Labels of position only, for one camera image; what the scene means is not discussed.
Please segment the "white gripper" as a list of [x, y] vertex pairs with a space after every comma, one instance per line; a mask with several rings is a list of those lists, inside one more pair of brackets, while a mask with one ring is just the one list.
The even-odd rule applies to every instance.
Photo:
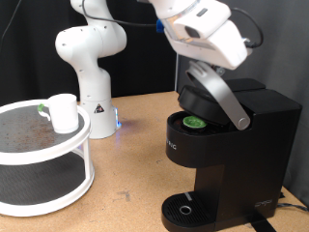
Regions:
[[205, 40], [185, 43], [173, 40], [168, 34], [166, 37], [178, 54], [215, 65], [213, 69], [219, 76], [226, 72], [224, 68], [236, 69], [248, 56], [239, 29], [231, 20], [227, 20]]

